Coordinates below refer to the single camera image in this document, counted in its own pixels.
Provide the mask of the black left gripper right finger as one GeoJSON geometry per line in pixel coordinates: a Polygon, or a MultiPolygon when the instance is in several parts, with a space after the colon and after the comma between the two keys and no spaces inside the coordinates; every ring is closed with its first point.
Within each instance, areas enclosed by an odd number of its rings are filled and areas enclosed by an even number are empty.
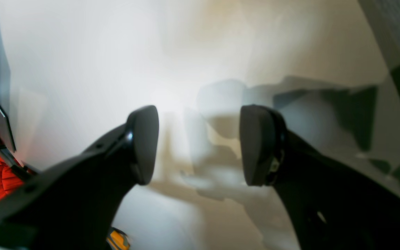
{"type": "Polygon", "coordinates": [[[265,106],[242,106],[243,172],[281,198],[302,250],[400,250],[400,198],[328,158],[265,106]]]}

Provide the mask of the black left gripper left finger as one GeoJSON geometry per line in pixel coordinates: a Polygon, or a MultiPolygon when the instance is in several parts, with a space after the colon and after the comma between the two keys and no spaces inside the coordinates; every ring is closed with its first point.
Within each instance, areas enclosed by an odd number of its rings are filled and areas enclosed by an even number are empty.
{"type": "Polygon", "coordinates": [[[0,200],[0,248],[103,250],[124,196],[151,181],[158,135],[157,108],[144,106],[80,155],[29,177],[0,200]]]}

